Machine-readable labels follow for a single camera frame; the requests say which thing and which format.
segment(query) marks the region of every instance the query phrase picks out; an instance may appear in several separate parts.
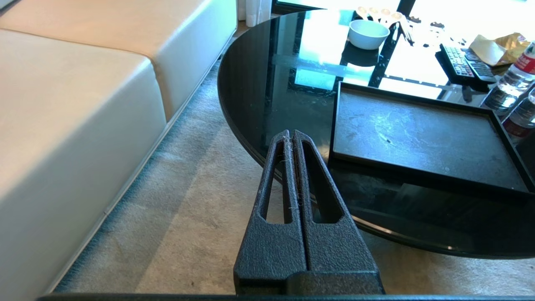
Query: water bottle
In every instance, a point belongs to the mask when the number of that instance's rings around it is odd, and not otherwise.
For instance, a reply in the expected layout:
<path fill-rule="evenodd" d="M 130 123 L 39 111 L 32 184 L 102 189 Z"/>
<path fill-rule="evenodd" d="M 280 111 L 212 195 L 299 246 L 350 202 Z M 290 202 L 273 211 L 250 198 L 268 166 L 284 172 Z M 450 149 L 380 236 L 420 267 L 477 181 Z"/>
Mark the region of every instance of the water bottle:
<path fill-rule="evenodd" d="M 531 90 L 509 118 L 503 122 L 503 127 L 514 145 L 517 145 L 535 129 L 535 89 Z"/>
<path fill-rule="evenodd" d="M 494 110 L 498 117 L 504 118 L 515 107 L 518 97 L 526 92 L 535 80 L 535 44 L 526 48 L 524 53 L 511 65 L 498 84 L 487 94 L 482 107 Z"/>

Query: carpet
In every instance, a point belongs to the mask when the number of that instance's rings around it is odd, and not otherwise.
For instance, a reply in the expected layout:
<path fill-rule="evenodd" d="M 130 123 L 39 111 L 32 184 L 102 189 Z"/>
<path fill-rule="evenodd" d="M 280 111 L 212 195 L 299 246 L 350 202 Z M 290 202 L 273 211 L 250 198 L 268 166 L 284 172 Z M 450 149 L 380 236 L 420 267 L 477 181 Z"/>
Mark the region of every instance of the carpet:
<path fill-rule="evenodd" d="M 55 292 L 234 294 L 262 168 L 225 122 L 218 67 Z M 276 220 L 280 185 L 272 191 Z M 388 294 L 535 295 L 535 259 L 460 258 L 363 236 Z"/>

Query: couch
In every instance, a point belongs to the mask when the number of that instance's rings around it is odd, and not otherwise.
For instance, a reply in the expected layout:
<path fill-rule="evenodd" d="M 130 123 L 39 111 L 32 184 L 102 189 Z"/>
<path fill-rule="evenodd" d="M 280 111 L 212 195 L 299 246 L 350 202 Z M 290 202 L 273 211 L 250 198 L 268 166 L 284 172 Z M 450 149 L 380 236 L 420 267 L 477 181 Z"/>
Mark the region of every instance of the couch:
<path fill-rule="evenodd" d="M 0 8 L 0 300 L 32 300 L 180 116 L 236 30 L 236 0 Z"/>

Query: white curtain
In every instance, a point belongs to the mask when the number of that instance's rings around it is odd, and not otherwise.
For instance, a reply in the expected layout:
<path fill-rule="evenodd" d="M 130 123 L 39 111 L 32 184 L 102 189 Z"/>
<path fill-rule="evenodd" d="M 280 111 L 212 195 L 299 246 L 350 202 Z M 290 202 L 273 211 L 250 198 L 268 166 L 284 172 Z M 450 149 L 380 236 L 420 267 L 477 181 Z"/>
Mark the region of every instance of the white curtain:
<path fill-rule="evenodd" d="M 238 0 L 238 20 L 245 20 L 248 27 L 269 20 L 271 2 L 271 0 Z"/>

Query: tray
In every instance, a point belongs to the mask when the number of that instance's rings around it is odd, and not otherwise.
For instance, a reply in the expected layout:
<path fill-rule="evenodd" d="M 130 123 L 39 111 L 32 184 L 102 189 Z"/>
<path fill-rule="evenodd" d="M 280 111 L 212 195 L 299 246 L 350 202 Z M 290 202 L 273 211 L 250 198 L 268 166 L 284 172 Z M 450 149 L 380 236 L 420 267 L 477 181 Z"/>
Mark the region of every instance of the tray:
<path fill-rule="evenodd" d="M 491 110 L 340 82 L 331 137 L 329 161 L 365 174 L 439 189 L 535 192 Z"/>

